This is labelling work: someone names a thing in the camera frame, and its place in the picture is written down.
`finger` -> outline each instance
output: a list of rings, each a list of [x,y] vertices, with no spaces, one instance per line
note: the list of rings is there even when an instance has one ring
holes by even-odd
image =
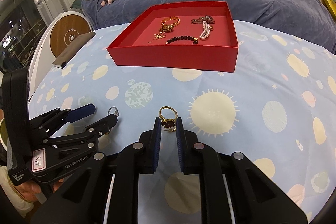
[[[55,182],[54,185],[53,185],[53,190],[54,192],[56,192],[58,190],[59,187],[61,187],[63,183],[62,182]]]
[[[16,189],[18,189],[18,191],[20,193],[41,193],[41,187],[34,181],[32,180],[28,180],[26,182],[24,182],[23,184],[16,186]]]
[[[37,198],[33,193],[22,193],[22,195],[24,196],[24,198],[30,202],[36,202]]]

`wooden disc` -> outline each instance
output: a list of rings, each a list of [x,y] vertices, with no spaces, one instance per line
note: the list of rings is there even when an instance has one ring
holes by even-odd
[[[90,31],[90,26],[84,18],[78,15],[62,17],[57,21],[50,34],[51,51],[57,58],[77,36]]]

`pearl necklace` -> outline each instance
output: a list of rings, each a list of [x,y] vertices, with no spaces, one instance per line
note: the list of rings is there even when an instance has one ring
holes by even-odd
[[[203,29],[204,31],[200,34],[200,39],[206,39],[210,35],[210,24],[205,20],[203,21]]]

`sticker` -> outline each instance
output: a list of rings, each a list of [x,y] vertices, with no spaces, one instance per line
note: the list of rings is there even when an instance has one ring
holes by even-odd
[[[33,152],[33,160],[31,162],[31,170],[33,172],[46,169],[45,164],[45,148],[35,150]]]

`red gift box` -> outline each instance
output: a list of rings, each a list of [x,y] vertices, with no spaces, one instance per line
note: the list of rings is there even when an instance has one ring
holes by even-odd
[[[202,24],[192,19],[210,15],[215,20],[213,31],[206,40],[174,41],[177,36],[199,37]],[[180,24],[166,37],[155,39],[161,21],[179,17]],[[238,55],[238,41],[228,5],[223,1],[186,1],[154,5],[136,18],[107,48],[118,66],[188,68],[234,72]]]

